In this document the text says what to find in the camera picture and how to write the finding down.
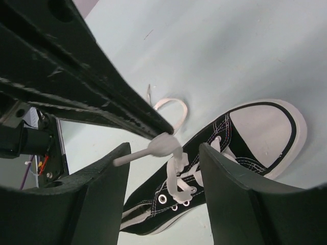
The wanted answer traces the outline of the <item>black canvas sneaker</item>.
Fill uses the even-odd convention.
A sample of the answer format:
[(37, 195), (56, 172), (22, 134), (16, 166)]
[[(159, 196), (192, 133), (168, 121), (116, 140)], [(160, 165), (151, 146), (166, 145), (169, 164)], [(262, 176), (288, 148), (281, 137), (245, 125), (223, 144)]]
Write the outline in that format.
[(218, 116), (184, 146), (186, 166), (177, 172), (177, 190), (189, 191), (175, 200), (162, 166), (127, 199), (122, 232), (157, 234), (205, 203), (199, 146), (207, 143), (226, 158), (268, 179), (277, 178), (297, 157), (307, 138), (307, 124), (292, 104), (275, 99), (236, 106)]

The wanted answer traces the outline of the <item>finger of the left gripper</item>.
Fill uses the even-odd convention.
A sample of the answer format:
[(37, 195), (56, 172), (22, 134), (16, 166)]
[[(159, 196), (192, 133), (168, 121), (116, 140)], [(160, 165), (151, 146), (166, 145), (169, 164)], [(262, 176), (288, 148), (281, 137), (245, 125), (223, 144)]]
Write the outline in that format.
[(1, 77), (1, 92), (63, 120), (123, 129), (148, 139), (153, 139), (158, 135), (158, 128), (137, 119), (117, 106), (109, 110), (100, 109), (40, 92), (4, 77)]
[[(103, 53), (72, 1), (1, 1), (1, 77), (104, 110), (117, 106), (158, 134), (173, 133)], [(1, 106), (17, 101), (1, 92)]]

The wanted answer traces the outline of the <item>white shoelace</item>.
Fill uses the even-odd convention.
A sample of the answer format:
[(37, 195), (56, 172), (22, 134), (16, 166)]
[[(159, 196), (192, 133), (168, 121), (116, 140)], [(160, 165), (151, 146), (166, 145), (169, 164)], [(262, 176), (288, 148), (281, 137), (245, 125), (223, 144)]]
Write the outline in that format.
[(179, 181), (177, 174), (183, 171), (184, 167), (187, 166), (189, 162), (187, 160), (186, 153), (183, 152), (181, 144), (174, 135), (184, 123), (188, 115), (188, 107), (185, 102), (180, 99), (167, 97), (158, 101), (153, 106), (153, 109), (158, 110), (168, 102), (178, 102), (183, 108), (182, 117), (173, 126), (173, 134), (162, 133), (156, 136), (153, 140), (151, 140), (146, 149), (116, 158), (113, 161), (113, 165), (121, 166), (148, 155), (152, 155), (154, 157), (165, 157), (172, 155), (172, 158), (167, 162), (167, 190), (169, 195), (177, 203), (183, 204), (192, 200), (192, 188)]

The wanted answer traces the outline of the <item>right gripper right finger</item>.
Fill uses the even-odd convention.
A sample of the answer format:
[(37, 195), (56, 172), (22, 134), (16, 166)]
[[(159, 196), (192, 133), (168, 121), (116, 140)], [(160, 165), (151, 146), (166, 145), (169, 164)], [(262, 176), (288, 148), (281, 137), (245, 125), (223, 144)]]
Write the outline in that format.
[(326, 244), (326, 185), (301, 189), (199, 148), (214, 244)]

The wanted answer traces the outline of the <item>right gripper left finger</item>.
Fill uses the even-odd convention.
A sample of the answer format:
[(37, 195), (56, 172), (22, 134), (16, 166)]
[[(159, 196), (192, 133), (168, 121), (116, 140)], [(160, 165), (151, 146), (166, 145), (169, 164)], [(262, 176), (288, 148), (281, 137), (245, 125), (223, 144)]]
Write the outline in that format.
[(93, 164), (43, 188), (1, 188), (1, 244), (116, 244), (131, 152), (125, 142)]

